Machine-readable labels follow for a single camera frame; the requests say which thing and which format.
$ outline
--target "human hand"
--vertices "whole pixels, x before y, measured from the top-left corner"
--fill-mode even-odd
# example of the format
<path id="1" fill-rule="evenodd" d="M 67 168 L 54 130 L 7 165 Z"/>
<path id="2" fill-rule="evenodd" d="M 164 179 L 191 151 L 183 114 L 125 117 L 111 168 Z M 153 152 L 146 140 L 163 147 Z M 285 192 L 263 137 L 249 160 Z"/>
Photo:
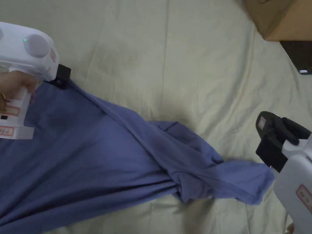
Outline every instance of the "human hand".
<path id="1" fill-rule="evenodd" d="M 34 95 L 36 85 L 35 77 L 21 71 L 0 73 L 0 93 L 4 94 L 6 99 L 11 99 L 23 86 Z"/>
<path id="2" fill-rule="evenodd" d="M 293 234 L 295 231 L 295 226 L 294 223 L 292 223 L 291 225 L 288 226 L 287 228 L 288 233 Z"/>

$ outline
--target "finger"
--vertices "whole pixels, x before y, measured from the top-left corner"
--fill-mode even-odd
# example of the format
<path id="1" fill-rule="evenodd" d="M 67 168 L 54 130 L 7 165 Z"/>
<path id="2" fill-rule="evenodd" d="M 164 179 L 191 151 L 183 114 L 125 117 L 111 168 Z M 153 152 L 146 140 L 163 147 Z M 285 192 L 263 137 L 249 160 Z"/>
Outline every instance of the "finger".
<path id="1" fill-rule="evenodd" d="M 288 226 L 287 231 L 289 231 L 290 233 L 293 233 L 295 231 L 294 223 Z"/>
<path id="2" fill-rule="evenodd" d="M 30 103 L 34 103 L 35 102 L 35 94 L 33 93 L 32 96 L 30 97 Z"/>
<path id="3" fill-rule="evenodd" d="M 8 72 L 1 72 L 0 73 L 0 80 L 5 79 L 8 74 L 9 74 Z"/>
<path id="4" fill-rule="evenodd" d="M 20 91 L 20 88 L 15 88 L 13 90 L 11 90 L 10 92 L 7 92 L 7 99 L 12 99 L 16 94 L 18 94 Z"/>
<path id="5" fill-rule="evenodd" d="M 28 74 L 23 74 L 22 84 L 26 86 L 28 92 L 32 94 L 35 93 L 37 85 L 37 79 L 35 77 Z"/>
<path id="6" fill-rule="evenodd" d="M 297 124 L 296 122 L 283 117 L 282 122 L 284 123 L 285 127 L 297 138 L 299 139 L 308 139 L 311 135 L 311 131 L 306 129 L 305 127 Z"/>
<path id="7" fill-rule="evenodd" d="M 282 134 L 286 140 L 288 140 L 293 145 L 299 145 L 299 138 L 295 137 L 284 125 L 282 120 L 275 121 L 276 130 L 279 134 Z"/>

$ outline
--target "white robotic gripper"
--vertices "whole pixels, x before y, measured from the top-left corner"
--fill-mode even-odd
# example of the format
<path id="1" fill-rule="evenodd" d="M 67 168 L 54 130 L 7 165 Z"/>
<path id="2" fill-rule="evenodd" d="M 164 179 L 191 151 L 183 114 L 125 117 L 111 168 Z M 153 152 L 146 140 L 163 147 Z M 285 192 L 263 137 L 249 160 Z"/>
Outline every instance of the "white robotic gripper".
<path id="1" fill-rule="evenodd" d="M 3 71 L 22 71 L 38 80 L 56 78 L 59 56 L 53 40 L 45 33 L 9 23 L 0 22 L 0 68 Z M 8 100 L 0 113 L 0 138 L 32 139 L 34 129 L 24 126 L 31 94 L 22 88 Z"/>

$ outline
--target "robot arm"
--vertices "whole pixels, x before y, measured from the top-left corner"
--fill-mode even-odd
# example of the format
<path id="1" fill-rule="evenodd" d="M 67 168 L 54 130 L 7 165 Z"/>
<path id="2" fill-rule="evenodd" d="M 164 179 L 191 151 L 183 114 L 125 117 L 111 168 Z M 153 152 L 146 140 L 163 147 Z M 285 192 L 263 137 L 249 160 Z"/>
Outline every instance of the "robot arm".
<path id="1" fill-rule="evenodd" d="M 256 122 L 257 155 L 274 175 L 274 192 L 295 224 L 296 234 L 312 230 L 312 135 L 301 125 L 263 111 Z"/>

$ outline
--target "black object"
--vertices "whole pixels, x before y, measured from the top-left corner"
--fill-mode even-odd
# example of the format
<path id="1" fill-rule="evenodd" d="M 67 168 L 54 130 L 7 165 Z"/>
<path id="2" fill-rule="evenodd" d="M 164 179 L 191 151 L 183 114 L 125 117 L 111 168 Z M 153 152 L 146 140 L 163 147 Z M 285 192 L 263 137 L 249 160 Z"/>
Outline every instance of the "black object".
<path id="1" fill-rule="evenodd" d="M 308 139 L 311 135 L 308 129 L 294 121 L 267 111 L 259 114 L 256 129 L 261 138 L 256 154 L 268 167 L 273 167 L 278 172 L 288 160 L 282 154 L 284 142 L 288 140 L 293 145 L 298 145 L 299 139 Z"/>
<path id="2" fill-rule="evenodd" d="M 300 74 L 312 74 L 312 41 L 281 41 L 280 44 Z"/>
<path id="3" fill-rule="evenodd" d="M 56 78 L 53 81 L 45 81 L 60 89 L 66 89 L 71 76 L 71 69 L 59 64 L 57 68 Z"/>

